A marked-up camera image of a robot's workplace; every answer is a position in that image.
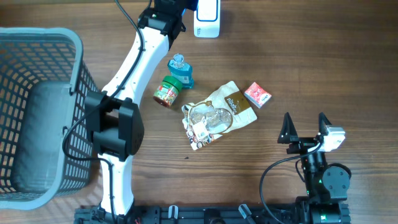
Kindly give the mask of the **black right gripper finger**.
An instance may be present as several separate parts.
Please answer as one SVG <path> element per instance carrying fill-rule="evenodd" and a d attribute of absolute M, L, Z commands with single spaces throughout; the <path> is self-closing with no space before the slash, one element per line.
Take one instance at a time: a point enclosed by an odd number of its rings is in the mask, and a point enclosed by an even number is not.
<path fill-rule="evenodd" d="M 289 112 L 286 112 L 277 142 L 279 144 L 290 144 L 297 141 L 298 134 L 293 124 L 292 118 L 290 117 Z"/>
<path fill-rule="evenodd" d="M 322 135 L 327 135 L 327 126 L 331 125 L 331 122 L 325 116 L 323 112 L 318 115 L 318 127 L 319 133 Z"/>

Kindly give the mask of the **red white small box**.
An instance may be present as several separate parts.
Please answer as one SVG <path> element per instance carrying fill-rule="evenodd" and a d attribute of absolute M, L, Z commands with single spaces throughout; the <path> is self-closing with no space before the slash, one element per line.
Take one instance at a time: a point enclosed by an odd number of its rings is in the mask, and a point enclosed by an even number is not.
<path fill-rule="evenodd" d="M 244 92 L 244 96 L 258 108 L 261 108 L 272 98 L 272 95 L 265 91 L 256 82 L 253 82 L 248 87 L 248 89 Z"/>

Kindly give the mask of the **blue mouthwash bottle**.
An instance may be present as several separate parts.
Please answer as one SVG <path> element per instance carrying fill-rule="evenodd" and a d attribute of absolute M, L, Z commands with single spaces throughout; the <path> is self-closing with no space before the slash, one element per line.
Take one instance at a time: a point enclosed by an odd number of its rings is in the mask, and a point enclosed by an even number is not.
<path fill-rule="evenodd" d="M 182 54 L 175 54 L 167 66 L 171 76 L 182 83 L 182 88 L 192 89 L 194 87 L 193 67 L 185 61 Z"/>

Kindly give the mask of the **brown snack pouch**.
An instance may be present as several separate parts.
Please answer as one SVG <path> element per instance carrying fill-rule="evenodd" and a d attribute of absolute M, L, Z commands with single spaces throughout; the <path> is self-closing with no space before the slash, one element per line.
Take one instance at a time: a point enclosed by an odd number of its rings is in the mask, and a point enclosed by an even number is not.
<path fill-rule="evenodd" d="M 194 151 L 257 120 L 234 81 L 220 86 L 203 101 L 183 105 L 182 112 L 182 123 Z"/>

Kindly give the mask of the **green lid jar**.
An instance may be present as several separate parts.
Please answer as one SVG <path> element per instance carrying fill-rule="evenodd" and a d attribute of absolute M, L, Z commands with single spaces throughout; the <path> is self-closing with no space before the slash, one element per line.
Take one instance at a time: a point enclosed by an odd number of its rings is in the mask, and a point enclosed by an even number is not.
<path fill-rule="evenodd" d="M 182 82 L 173 76 L 165 76 L 153 94 L 153 99 L 169 108 L 182 90 Z"/>

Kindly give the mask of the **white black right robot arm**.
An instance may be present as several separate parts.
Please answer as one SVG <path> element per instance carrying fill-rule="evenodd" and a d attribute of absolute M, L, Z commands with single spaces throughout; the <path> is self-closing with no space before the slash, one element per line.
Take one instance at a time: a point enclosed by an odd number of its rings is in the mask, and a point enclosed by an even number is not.
<path fill-rule="evenodd" d="M 318 134 L 313 138 L 300 138 L 292 118 L 284 115 L 277 142 L 288 144 L 287 154 L 298 154 L 303 171 L 307 196 L 297 197 L 292 209 L 292 223 L 349 224 L 351 217 L 347 200 L 351 171 L 339 163 L 327 163 L 326 153 L 340 147 L 345 131 L 335 126 L 320 113 Z"/>

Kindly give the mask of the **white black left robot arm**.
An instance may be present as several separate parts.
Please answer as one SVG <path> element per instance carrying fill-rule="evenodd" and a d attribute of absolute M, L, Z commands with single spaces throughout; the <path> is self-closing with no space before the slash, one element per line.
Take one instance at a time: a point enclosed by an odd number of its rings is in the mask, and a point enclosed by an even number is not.
<path fill-rule="evenodd" d="M 134 43 L 115 76 L 101 91 L 90 91 L 85 98 L 87 138 L 103 171 L 97 220 L 133 221 L 132 160 L 144 137 L 142 96 L 154 70 L 185 31 L 185 11 L 197 7 L 198 0 L 150 2 L 131 22 Z"/>

